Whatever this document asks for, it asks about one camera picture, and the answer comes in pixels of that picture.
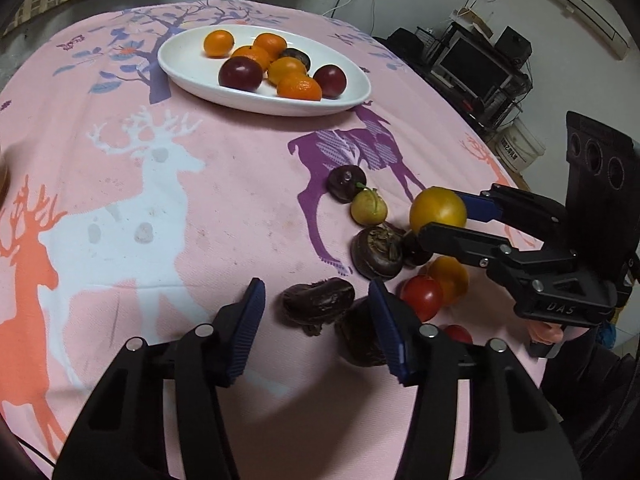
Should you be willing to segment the yellow round fruit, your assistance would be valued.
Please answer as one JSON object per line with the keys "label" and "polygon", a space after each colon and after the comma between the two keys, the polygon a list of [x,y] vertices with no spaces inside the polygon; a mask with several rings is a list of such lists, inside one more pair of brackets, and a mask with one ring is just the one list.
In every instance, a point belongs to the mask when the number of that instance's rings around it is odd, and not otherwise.
{"label": "yellow round fruit", "polygon": [[432,186],[422,191],[411,204],[409,226],[414,234],[429,223],[436,222],[464,228],[468,213],[463,200],[448,188]]}

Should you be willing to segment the large orange tangerine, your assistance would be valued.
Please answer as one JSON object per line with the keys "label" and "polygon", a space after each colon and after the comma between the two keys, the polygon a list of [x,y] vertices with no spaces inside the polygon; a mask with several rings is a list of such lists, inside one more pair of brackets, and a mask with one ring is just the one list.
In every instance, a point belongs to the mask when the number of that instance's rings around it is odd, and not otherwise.
{"label": "large orange tangerine", "polygon": [[277,95],[285,99],[317,102],[322,99],[322,89],[314,78],[289,73],[278,82]]}

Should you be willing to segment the orange tangerine middle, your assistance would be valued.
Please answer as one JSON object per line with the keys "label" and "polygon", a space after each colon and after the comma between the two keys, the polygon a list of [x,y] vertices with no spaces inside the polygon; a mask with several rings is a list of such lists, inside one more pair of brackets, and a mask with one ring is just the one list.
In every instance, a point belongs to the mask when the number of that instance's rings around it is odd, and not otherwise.
{"label": "orange tangerine middle", "polygon": [[272,32],[262,32],[253,41],[253,46],[265,50],[271,61],[280,58],[283,51],[288,48],[284,38]]}

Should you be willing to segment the black speaker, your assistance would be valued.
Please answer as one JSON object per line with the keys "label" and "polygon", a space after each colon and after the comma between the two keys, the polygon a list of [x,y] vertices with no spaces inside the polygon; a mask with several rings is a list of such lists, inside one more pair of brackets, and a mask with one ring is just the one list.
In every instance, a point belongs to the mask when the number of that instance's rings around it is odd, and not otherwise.
{"label": "black speaker", "polygon": [[533,47],[529,40],[510,26],[506,26],[501,33],[495,43],[495,49],[518,70],[533,54]]}

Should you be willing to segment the orange oval tomato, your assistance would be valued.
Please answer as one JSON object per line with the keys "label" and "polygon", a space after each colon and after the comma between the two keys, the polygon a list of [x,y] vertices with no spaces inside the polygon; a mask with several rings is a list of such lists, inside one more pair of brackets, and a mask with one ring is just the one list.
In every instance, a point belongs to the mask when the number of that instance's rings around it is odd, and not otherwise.
{"label": "orange oval tomato", "polygon": [[454,257],[437,257],[427,265],[426,274],[439,282],[442,288],[442,304],[445,307],[456,304],[469,291],[469,272]]}

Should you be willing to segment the orange tangerine front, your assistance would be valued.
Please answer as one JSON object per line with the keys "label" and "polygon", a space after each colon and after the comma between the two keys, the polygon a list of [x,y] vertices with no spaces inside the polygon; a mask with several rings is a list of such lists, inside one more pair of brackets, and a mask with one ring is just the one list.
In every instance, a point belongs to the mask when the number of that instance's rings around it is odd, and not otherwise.
{"label": "orange tangerine front", "polygon": [[267,80],[273,86],[277,87],[279,82],[289,74],[306,75],[306,66],[299,61],[298,58],[292,58],[292,56],[285,56],[284,58],[277,58],[273,61],[267,70]]}

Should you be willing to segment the red cherry tomato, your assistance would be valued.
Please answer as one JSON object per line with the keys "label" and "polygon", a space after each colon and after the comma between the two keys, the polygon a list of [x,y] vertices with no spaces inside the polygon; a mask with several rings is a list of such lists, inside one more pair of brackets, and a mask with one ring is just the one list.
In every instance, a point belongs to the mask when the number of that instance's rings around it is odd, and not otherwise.
{"label": "red cherry tomato", "polygon": [[445,326],[442,331],[452,340],[462,342],[462,344],[472,344],[473,338],[469,331],[461,325],[450,324]]}
{"label": "red cherry tomato", "polygon": [[434,278],[416,275],[402,285],[400,299],[425,323],[434,318],[444,305],[444,292]]}

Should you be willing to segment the black monitor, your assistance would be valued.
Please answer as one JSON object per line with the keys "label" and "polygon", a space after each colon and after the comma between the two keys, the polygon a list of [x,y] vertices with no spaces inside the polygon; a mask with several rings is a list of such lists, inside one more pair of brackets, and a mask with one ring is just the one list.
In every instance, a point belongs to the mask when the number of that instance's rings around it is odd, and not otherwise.
{"label": "black monitor", "polygon": [[432,72],[484,103],[513,78],[506,66],[461,32],[452,35]]}

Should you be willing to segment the orange tangerine left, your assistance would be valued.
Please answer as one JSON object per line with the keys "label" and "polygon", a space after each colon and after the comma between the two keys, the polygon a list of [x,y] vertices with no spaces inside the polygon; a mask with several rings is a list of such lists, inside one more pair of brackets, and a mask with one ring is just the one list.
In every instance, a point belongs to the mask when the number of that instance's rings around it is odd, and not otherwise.
{"label": "orange tangerine left", "polygon": [[228,30],[217,29],[210,32],[203,41],[203,50],[208,58],[226,58],[235,44],[234,37]]}

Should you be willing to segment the dark purple mangosteen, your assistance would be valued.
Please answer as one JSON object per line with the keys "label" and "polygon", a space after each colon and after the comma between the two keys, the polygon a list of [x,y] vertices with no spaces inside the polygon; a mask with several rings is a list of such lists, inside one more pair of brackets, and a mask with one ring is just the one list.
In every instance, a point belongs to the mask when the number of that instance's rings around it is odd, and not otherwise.
{"label": "dark purple mangosteen", "polygon": [[264,73],[268,70],[272,62],[272,57],[268,51],[262,47],[253,46],[252,44],[235,49],[231,56],[232,58],[249,58],[255,61]]}

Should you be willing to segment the white plastic bucket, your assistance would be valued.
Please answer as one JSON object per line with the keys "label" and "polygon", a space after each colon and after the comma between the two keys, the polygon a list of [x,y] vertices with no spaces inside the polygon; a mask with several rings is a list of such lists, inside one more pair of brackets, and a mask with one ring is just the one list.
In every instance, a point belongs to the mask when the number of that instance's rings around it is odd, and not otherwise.
{"label": "white plastic bucket", "polygon": [[546,152],[544,144],[529,131],[520,118],[514,119],[498,132],[495,148],[498,157],[517,174],[532,166]]}

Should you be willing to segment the white oval plate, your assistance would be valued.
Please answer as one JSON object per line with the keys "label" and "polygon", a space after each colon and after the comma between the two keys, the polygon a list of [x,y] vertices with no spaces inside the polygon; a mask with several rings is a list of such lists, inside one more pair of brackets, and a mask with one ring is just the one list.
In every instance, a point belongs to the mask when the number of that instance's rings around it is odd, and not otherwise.
{"label": "white oval plate", "polygon": [[244,24],[186,30],[157,61],[180,88],[246,112],[316,117],[367,101],[370,80],[345,55],[318,41]]}

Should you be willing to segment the black metal rack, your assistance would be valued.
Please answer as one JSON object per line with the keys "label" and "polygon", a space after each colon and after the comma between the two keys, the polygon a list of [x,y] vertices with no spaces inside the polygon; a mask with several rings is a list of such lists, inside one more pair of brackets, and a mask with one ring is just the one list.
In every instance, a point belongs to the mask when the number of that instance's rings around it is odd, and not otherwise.
{"label": "black metal rack", "polygon": [[533,46],[513,28],[493,44],[477,30],[450,24],[428,48],[420,74],[475,129],[496,130],[534,88]]}

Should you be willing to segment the dark red plum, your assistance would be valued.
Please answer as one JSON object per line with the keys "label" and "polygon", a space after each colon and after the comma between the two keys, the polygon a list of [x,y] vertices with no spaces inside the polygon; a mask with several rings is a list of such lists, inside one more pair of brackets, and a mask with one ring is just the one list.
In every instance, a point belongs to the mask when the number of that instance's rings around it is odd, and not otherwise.
{"label": "dark red plum", "polygon": [[327,99],[339,98],[346,89],[347,77],[341,67],[328,64],[323,65],[314,73],[314,80],[322,90],[322,96]]}
{"label": "dark red plum", "polygon": [[218,72],[218,84],[226,88],[253,92],[262,84],[262,66],[245,56],[229,58]]}

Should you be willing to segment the small green yellow fruit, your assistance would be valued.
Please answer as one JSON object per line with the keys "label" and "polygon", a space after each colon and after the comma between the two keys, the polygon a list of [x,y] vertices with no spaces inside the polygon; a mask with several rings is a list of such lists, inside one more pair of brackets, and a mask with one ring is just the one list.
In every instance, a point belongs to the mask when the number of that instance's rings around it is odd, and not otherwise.
{"label": "small green yellow fruit", "polygon": [[352,220],[360,226],[378,226],[388,214],[385,200],[375,188],[363,188],[350,204]]}

